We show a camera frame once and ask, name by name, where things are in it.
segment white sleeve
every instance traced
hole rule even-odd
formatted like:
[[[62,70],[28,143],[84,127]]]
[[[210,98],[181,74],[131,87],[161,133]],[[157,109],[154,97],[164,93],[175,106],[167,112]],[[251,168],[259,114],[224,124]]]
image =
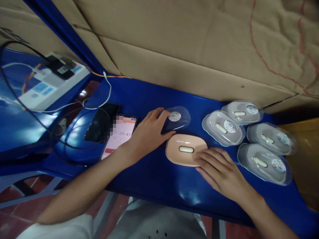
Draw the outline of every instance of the white sleeve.
[[[92,239],[93,219],[91,215],[83,214],[69,221],[54,224],[33,224],[22,232],[17,239]]]

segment black cable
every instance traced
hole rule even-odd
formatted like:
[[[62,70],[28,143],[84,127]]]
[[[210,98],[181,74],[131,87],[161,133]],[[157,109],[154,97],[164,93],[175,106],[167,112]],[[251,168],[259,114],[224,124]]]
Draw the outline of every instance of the black cable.
[[[75,110],[72,110],[72,111],[66,113],[65,115],[63,115],[61,118],[63,119],[63,118],[65,118],[65,117],[67,117],[68,115],[74,113],[75,111],[78,111],[78,110],[81,110],[81,109],[84,109],[84,107],[80,107],[80,108],[77,108],[77,109],[75,109]],[[108,117],[108,118],[110,117],[110,115],[109,115],[104,109],[101,109],[101,108],[97,108],[97,109],[104,111],[104,112],[106,113],[107,117]],[[59,125],[59,122],[60,122],[60,121],[58,121],[58,122],[53,126],[52,131],[50,132],[50,145],[51,145],[51,148],[53,149],[53,152],[58,156],[59,159],[61,159],[62,161],[66,162],[67,164],[70,164],[70,165],[73,165],[73,166],[80,165],[80,166],[86,167],[87,165],[78,164],[78,163],[76,163],[76,162],[74,162],[74,161],[72,161],[72,160],[69,160],[69,159],[65,160],[64,158],[62,158],[62,157],[59,155],[59,153],[58,153],[57,150],[55,149],[55,144],[54,144],[54,142],[53,142],[53,137],[55,136],[55,135],[54,135],[54,131],[55,131],[55,128]],[[95,145],[93,145],[93,146],[91,146],[91,147],[82,149],[82,150],[93,149],[93,148],[95,148],[96,146],[98,146],[98,145],[100,145],[100,144],[101,144],[101,142],[98,142],[97,144],[95,144]]]
[[[37,50],[33,49],[32,47],[30,47],[30,46],[28,46],[28,45],[26,45],[26,44],[24,44],[24,43],[19,42],[19,41],[7,41],[7,42],[5,42],[5,43],[3,43],[3,44],[1,45],[1,47],[0,47],[0,62],[2,61],[4,49],[5,49],[8,45],[10,45],[10,44],[12,44],[12,43],[24,45],[24,46],[26,46],[27,48],[31,49],[33,52],[35,52],[37,55],[39,55],[40,57],[42,57],[43,59],[47,60],[48,62],[51,62],[47,57],[45,57],[44,55],[42,55],[42,54],[41,54],[40,52],[38,52]],[[38,121],[39,124],[40,124],[43,128],[45,128],[45,130],[51,135],[51,133],[53,133],[54,131],[51,132],[51,131],[38,119],[38,117],[37,117],[37,116],[19,99],[19,97],[16,95],[16,93],[14,92],[13,88],[11,87],[11,85],[10,85],[10,83],[9,83],[9,81],[8,81],[8,79],[7,79],[6,75],[5,75],[4,70],[3,70],[2,67],[0,67],[0,73],[1,73],[1,75],[2,75],[2,77],[3,77],[4,82],[5,82],[6,85],[7,85],[7,87],[9,88],[9,90],[11,91],[11,93],[13,94],[13,96],[16,98],[16,100],[20,103],[20,105],[23,106],[23,107],[26,109],[26,111],[28,111],[29,114],[30,114],[36,121]],[[61,142],[62,144],[66,145],[66,146],[68,146],[68,147],[70,147],[70,148],[73,148],[73,149],[88,150],[88,149],[93,148],[93,147],[89,147],[89,148],[78,148],[78,147],[74,147],[74,146],[72,146],[72,145],[70,145],[70,144],[68,144],[68,143],[66,143],[66,142],[63,142],[63,141],[60,140],[60,139],[59,139],[59,142]]]

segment power strip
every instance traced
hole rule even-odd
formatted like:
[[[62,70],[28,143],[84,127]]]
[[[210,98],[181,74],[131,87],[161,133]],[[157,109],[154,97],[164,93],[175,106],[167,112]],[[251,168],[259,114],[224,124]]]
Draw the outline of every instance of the power strip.
[[[29,109],[40,112],[45,111],[61,96],[90,74],[84,65],[77,62],[75,63],[76,67],[72,69],[74,76],[67,80],[61,79],[52,73],[50,69],[45,68],[41,70],[43,74],[37,73],[34,75],[34,77],[41,82],[20,96],[19,99]]]

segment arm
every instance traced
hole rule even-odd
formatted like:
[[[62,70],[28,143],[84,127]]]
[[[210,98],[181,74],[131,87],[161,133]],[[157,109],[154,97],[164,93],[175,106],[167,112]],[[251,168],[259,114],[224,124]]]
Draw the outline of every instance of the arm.
[[[220,148],[205,149],[197,154],[196,161],[200,166],[196,170],[202,177],[217,192],[238,203],[263,238],[298,238],[245,180],[226,151]]]
[[[121,171],[175,134],[175,131],[171,131],[161,135],[164,122],[170,115],[170,112],[163,111],[159,116],[163,109],[149,112],[127,142],[63,188],[40,214],[37,222],[55,224],[81,215]]]

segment phone screen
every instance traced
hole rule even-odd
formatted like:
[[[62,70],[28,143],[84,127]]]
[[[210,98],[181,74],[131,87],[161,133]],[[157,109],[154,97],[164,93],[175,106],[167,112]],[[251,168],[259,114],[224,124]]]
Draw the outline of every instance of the phone screen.
[[[136,117],[117,116],[116,124],[113,125],[113,134],[106,143],[101,160],[131,138],[136,122]]]

